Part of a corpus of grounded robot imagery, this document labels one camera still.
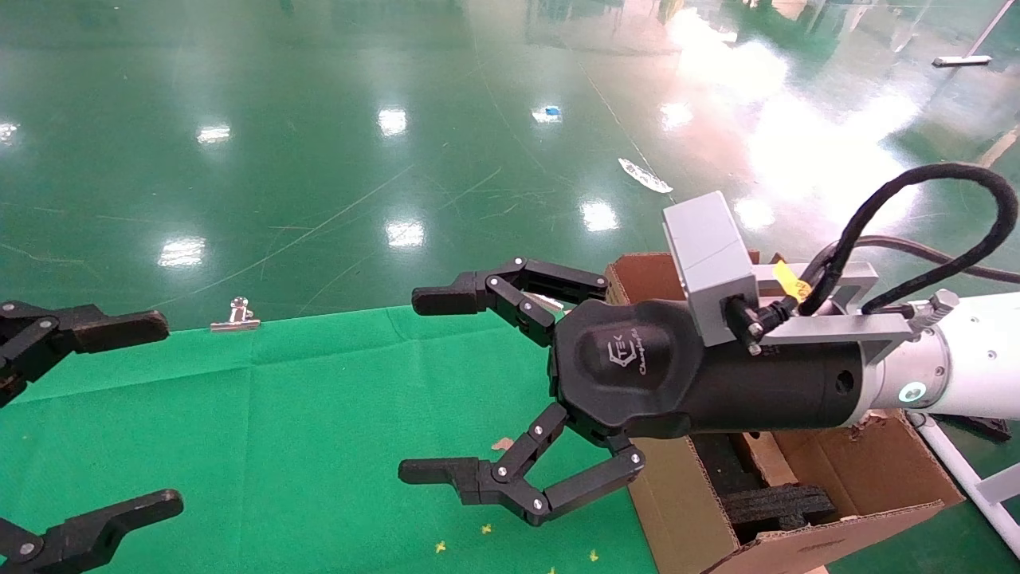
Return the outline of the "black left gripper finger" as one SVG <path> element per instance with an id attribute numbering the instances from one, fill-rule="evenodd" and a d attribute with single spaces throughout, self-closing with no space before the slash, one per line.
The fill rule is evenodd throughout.
<path id="1" fill-rule="evenodd" d="M 168 336 L 167 317 L 158 310 L 110 316 L 95 305 L 47 309 L 23 301 L 3 301 L 1 407 L 73 353 L 95 355 Z"/>
<path id="2" fill-rule="evenodd" d="M 183 512 L 176 490 L 158 490 L 95 509 L 36 534 L 1 520 L 2 573 L 84 573 L 110 562 L 131 531 Z"/>

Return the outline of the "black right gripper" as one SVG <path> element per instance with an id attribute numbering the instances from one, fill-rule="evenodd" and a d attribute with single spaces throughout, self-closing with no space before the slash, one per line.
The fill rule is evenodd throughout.
<path id="1" fill-rule="evenodd" d="M 557 403 L 498 461 L 404 460 L 398 479 L 448 484 L 463 505 L 500 505 L 543 525 L 638 478 L 645 455 L 627 437 L 842 427 L 857 408 L 864 366 L 856 343 L 784 344 L 757 356 L 737 341 L 708 348 L 684 302 L 608 305 L 601 302 L 607 290 L 607 277 L 528 258 L 459 273 L 447 286 L 413 289 L 419 316 L 492 310 L 536 344 L 551 344 Z M 555 327 L 554 313 L 529 293 L 581 305 Z M 567 426 L 583 438 L 607 439 L 602 446 L 611 457 L 536 488 L 526 475 Z"/>

